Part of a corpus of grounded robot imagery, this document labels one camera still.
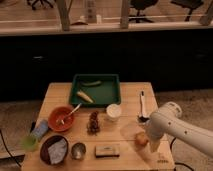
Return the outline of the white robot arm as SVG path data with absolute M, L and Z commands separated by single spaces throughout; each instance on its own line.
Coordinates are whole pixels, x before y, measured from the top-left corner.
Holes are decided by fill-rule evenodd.
M 174 102 L 167 102 L 152 112 L 145 126 L 149 140 L 156 142 L 169 134 L 213 158 L 213 131 L 182 121 L 181 115 L 182 109 Z

